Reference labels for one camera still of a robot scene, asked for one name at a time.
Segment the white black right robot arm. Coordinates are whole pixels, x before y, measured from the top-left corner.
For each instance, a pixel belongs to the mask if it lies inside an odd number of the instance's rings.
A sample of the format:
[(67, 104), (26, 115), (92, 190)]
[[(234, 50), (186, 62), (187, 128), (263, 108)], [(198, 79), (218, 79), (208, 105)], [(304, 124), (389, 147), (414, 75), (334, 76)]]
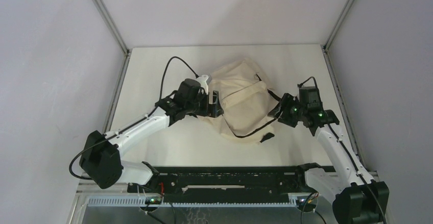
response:
[(366, 170), (332, 110), (325, 110), (318, 87), (299, 87), (298, 96), (269, 94), (278, 104), (268, 116), (295, 128), (302, 123), (322, 146), (337, 175), (329, 176), (318, 163), (297, 166), (295, 184), (311, 190), (331, 205), (337, 223), (387, 223), (389, 188)]

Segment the cream canvas student bag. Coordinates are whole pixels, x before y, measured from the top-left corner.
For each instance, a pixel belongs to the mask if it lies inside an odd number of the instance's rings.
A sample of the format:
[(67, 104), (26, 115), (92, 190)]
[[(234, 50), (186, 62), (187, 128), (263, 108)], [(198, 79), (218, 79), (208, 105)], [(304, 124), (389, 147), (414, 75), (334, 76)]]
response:
[(227, 64), (211, 73), (210, 91), (219, 93), (223, 114), (199, 117), (222, 137), (242, 144), (260, 144), (275, 136), (268, 114), (279, 103), (266, 73), (251, 59)]

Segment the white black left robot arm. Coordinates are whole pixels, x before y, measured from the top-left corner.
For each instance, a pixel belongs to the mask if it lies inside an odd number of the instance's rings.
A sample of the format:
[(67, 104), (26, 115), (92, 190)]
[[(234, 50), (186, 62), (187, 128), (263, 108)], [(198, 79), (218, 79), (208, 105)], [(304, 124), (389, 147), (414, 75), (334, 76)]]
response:
[(138, 184), (148, 192), (155, 191), (160, 184), (158, 171), (149, 163), (134, 163), (123, 160), (123, 156), (145, 138), (172, 126), (185, 116), (221, 116), (219, 93), (210, 90), (211, 76), (202, 75), (196, 79), (185, 79), (170, 95), (160, 98), (154, 108), (122, 129), (100, 133), (94, 131), (87, 137), (83, 150), (72, 162), (79, 166), (86, 176), (101, 189), (116, 183)]

